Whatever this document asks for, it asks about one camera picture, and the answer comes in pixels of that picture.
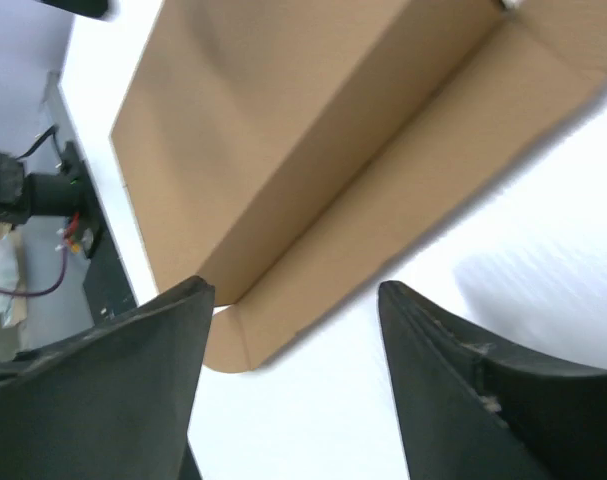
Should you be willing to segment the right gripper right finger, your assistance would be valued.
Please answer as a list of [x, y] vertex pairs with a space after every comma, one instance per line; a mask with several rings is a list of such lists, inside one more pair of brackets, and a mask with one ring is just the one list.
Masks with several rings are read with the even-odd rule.
[[413, 479], [607, 479], [607, 370], [448, 312], [399, 281], [378, 312]]

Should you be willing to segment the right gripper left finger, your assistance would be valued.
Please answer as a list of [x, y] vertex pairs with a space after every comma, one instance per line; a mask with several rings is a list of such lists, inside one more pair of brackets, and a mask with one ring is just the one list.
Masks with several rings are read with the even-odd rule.
[[0, 479], [196, 479], [188, 427], [214, 289], [190, 277], [0, 361]]

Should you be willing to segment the cardboard box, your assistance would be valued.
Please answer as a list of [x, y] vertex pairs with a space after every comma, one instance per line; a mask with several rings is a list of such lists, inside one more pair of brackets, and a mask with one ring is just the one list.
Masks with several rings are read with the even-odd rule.
[[607, 86], [607, 1], [167, 1], [112, 140], [157, 288], [253, 370]]

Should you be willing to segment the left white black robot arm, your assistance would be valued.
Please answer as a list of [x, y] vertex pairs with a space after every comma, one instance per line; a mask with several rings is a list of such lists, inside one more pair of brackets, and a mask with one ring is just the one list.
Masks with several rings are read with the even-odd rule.
[[0, 1], [0, 222], [102, 221], [59, 88], [71, 24], [57, 8]]

